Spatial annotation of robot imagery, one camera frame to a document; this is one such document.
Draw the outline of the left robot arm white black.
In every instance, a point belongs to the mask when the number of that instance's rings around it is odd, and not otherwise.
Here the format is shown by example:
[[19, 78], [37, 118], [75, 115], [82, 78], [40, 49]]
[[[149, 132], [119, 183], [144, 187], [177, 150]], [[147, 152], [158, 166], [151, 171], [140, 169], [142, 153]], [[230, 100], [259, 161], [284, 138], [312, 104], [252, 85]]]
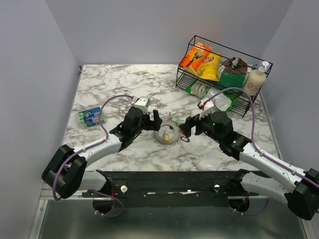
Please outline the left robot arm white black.
[[131, 107], [124, 120], [112, 129], [108, 136], [78, 148], [60, 146], [42, 173], [42, 180], [52, 188], [57, 201], [72, 196], [76, 191], [88, 190], [104, 197], [110, 193], [111, 185], [98, 171], [85, 169], [103, 157], [118, 153], [131, 145], [144, 130], [158, 131], [162, 119], [158, 110], [149, 114]]

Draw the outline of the orange razor package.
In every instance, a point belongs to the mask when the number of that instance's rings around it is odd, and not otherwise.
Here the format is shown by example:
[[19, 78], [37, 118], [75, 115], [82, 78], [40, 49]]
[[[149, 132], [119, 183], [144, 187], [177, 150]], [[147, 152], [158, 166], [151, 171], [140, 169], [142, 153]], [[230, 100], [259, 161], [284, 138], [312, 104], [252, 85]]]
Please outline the orange razor package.
[[188, 50], [186, 55], [182, 58], [182, 60], [179, 63], [179, 67], [188, 70], [196, 70], [196, 68], [200, 65], [200, 63], [210, 53], [211, 50], [212, 47], [205, 43], [196, 43]]

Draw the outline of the cream lotion pump bottle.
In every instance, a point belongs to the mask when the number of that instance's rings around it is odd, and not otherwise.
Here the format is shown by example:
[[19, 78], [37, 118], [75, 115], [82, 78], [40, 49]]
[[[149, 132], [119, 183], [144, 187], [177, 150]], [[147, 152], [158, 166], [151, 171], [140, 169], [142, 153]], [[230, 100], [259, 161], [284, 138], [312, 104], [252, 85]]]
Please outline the cream lotion pump bottle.
[[265, 72], [269, 65], [269, 62], [263, 61], [258, 69], [254, 69], [249, 73], [242, 88], [247, 95], [254, 96], [260, 90], [266, 80]]

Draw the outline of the yellow key tag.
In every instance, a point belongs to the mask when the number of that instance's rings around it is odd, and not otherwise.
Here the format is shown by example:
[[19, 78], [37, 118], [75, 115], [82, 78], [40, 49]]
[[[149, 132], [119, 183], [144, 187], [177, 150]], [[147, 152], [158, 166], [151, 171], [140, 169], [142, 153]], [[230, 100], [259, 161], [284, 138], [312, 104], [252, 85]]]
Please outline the yellow key tag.
[[163, 140], [164, 140], [165, 142], [169, 142], [169, 141], [170, 141], [170, 136], [169, 136], [169, 134], [165, 133], [165, 134], [163, 135]]

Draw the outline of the dark green bag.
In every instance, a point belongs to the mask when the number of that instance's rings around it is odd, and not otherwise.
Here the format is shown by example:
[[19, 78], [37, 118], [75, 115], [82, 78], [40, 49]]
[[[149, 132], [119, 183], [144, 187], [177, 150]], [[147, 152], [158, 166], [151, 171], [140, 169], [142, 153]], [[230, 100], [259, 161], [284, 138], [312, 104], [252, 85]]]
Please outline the dark green bag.
[[230, 74], [223, 71], [220, 75], [218, 84], [224, 88], [235, 87], [235, 88], [242, 89], [245, 78], [246, 78], [246, 74], [244, 75]]

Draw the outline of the aluminium frame rail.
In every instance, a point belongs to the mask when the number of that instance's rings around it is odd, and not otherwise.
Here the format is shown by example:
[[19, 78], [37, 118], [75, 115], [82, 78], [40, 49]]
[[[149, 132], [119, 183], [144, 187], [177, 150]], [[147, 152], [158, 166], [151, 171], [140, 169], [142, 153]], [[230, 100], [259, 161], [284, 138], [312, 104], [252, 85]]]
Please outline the aluminium frame rail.
[[309, 221], [272, 202], [256, 216], [229, 208], [128, 209], [115, 219], [94, 214], [92, 201], [80, 193], [55, 201], [42, 187], [32, 239], [314, 239]]

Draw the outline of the green sponge pack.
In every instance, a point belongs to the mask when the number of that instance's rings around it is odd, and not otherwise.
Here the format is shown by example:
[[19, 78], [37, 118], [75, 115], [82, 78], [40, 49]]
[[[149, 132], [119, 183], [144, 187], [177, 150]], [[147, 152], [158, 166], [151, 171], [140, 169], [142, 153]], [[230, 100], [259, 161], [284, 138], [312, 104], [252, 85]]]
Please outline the green sponge pack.
[[106, 117], [101, 114], [100, 107], [84, 110], [76, 113], [76, 118], [79, 125], [83, 128], [89, 128], [100, 125], [100, 123], [106, 123]]

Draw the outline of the yellow chips bag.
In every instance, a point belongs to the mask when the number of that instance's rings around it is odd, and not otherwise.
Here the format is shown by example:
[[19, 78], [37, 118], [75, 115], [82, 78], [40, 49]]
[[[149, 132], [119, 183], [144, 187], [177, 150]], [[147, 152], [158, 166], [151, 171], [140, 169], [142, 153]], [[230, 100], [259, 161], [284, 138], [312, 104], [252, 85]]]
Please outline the yellow chips bag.
[[189, 69], [189, 72], [209, 81], [219, 81], [218, 70], [221, 56], [214, 53], [209, 53], [196, 70]]

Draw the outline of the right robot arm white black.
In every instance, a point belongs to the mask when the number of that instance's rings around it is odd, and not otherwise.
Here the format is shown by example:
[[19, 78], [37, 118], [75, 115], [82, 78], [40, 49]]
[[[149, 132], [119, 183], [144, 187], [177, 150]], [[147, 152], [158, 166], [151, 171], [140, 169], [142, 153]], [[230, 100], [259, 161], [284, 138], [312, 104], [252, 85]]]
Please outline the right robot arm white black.
[[255, 142], [234, 131], [231, 118], [225, 112], [214, 112], [201, 118], [188, 117], [180, 124], [185, 137], [205, 134], [219, 144], [221, 151], [236, 160], [243, 161], [259, 169], [266, 178], [252, 172], [231, 180], [230, 191], [235, 195], [253, 192], [267, 196], [287, 205], [292, 213], [310, 221], [319, 209], [319, 172], [295, 167], [273, 157], [258, 147]]

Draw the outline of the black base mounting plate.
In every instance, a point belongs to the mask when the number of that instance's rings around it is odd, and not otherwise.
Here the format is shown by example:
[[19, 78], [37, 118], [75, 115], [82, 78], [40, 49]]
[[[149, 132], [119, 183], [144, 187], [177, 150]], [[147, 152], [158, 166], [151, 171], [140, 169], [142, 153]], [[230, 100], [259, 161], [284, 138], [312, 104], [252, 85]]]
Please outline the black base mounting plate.
[[120, 172], [102, 171], [100, 190], [118, 198], [126, 208], [228, 207], [230, 200], [246, 200], [239, 171]]

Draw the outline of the black key tag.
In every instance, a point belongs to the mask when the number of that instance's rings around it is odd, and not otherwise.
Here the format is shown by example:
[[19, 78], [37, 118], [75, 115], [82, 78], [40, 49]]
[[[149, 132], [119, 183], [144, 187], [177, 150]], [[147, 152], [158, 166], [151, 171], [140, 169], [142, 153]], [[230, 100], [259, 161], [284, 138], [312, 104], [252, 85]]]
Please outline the black key tag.
[[180, 139], [186, 143], [189, 143], [190, 142], [190, 139], [188, 137], [185, 137], [185, 136], [181, 136]]

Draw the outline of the brown crumpled bag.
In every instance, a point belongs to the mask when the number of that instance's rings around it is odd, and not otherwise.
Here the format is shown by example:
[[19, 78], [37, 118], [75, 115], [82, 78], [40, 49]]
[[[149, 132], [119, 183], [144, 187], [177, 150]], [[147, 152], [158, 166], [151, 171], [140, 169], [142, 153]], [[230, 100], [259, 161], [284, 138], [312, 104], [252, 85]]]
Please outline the brown crumpled bag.
[[246, 75], [248, 65], [239, 57], [230, 58], [222, 63], [224, 72], [231, 75]]

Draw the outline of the metal keyring holder with rings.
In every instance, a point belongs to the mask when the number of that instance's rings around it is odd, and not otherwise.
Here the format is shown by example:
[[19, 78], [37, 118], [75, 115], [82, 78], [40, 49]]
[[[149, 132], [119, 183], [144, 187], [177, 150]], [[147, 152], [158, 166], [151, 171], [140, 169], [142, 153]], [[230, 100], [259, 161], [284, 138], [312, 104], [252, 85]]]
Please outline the metal keyring holder with rings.
[[179, 128], [179, 119], [174, 118], [171, 113], [162, 121], [159, 131], [152, 132], [152, 138], [155, 143], [165, 147], [176, 145], [181, 137]]

